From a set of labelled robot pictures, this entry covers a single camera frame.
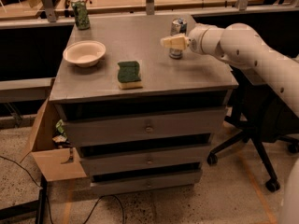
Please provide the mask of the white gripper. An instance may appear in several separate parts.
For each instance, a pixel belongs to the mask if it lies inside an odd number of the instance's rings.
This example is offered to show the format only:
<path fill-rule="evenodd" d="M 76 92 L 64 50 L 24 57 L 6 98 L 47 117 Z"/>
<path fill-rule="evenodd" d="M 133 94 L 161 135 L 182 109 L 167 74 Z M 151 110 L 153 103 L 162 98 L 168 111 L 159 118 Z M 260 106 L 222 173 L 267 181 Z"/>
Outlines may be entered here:
<path fill-rule="evenodd" d="M 186 35 L 168 36 L 162 38 L 160 43 L 165 48 L 185 50 L 189 46 L 194 53 L 212 55 L 215 52 L 213 32 L 214 26 L 196 25 L 190 30 L 188 37 Z"/>

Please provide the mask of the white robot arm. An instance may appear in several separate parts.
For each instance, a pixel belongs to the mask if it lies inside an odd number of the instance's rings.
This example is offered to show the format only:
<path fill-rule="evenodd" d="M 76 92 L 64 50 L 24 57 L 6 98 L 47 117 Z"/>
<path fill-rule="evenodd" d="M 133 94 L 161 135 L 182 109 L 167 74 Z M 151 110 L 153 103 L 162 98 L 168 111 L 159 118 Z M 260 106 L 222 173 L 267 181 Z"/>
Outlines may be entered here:
<path fill-rule="evenodd" d="M 252 141 L 270 175 L 268 190 L 280 184 L 265 151 L 265 143 L 277 140 L 298 150 L 299 63 L 271 49 L 250 26 L 235 23 L 226 28 L 198 24 L 188 34 L 171 35 L 161 40 L 166 48 L 190 49 L 211 55 L 232 66 L 238 88 L 233 97 L 232 113 L 225 120 L 241 130 L 210 151 L 207 162 L 215 164 L 217 154 L 242 140 Z"/>

